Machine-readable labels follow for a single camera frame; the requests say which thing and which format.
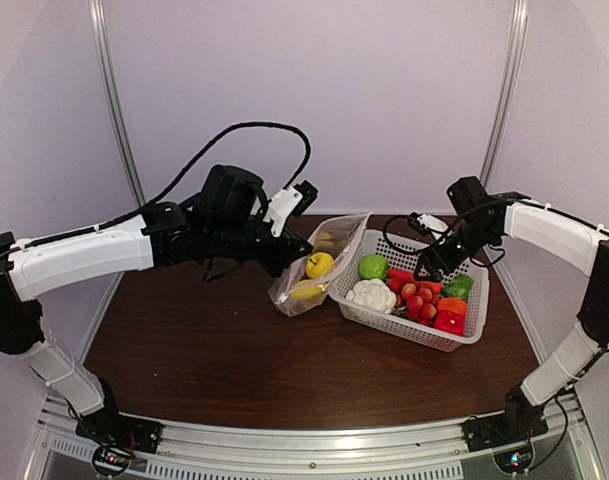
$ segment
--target cauliflower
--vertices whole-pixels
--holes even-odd
[[[357,282],[346,294],[346,299],[372,308],[378,312],[391,313],[397,295],[395,295],[379,278]]]

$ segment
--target wooden surface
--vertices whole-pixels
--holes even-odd
[[[292,225],[308,236],[317,222]],[[400,425],[502,409],[537,365],[492,271],[482,339],[452,353],[345,320],[330,298],[285,317],[258,265],[208,285],[202,271],[125,275],[86,362],[122,411],[233,427]]]

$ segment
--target basket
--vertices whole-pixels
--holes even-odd
[[[424,243],[397,235],[389,235],[389,238],[395,245],[409,250],[426,247]],[[360,260],[362,260],[362,257],[372,254],[386,257],[389,266],[398,270],[412,272],[417,264],[417,256],[405,255],[393,250],[384,241],[381,232],[367,230],[350,265],[329,288],[331,298],[339,304],[345,318],[443,352],[452,352],[462,345],[469,345],[480,339],[486,324],[486,309],[488,306],[489,281],[487,269],[477,267],[466,260],[455,272],[444,279],[444,283],[448,283],[457,275],[468,275],[475,282],[469,294],[464,337],[460,337],[346,300],[347,292],[360,280]]]

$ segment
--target white wall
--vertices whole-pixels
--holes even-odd
[[[88,2],[0,0],[0,233],[33,237],[134,206],[100,82]],[[79,353],[110,278],[45,295]],[[0,480],[16,480],[46,392],[0,354]]]
[[[508,130],[490,191],[518,190],[609,227],[609,0],[531,2]],[[550,353],[586,280],[525,244],[504,260]],[[609,478],[609,356],[578,385]]]
[[[301,127],[320,190],[311,212],[451,211],[446,187],[478,174],[502,77],[512,2],[107,2],[126,125],[150,198],[229,124]],[[283,132],[221,142],[272,195],[302,155]]]

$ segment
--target transparent plastic bag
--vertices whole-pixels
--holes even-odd
[[[329,284],[339,277],[355,256],[370,215],[366,213],[329,218],[315,229],[308,239],[313,245],[313,253],[330,254],[335,260],[334,267],[323,277],[296,286],[300,280],[307,279],[306,264],[309,257],[293,262],[268,290],[273,304],[280,312],[294,317],[324,302]]]

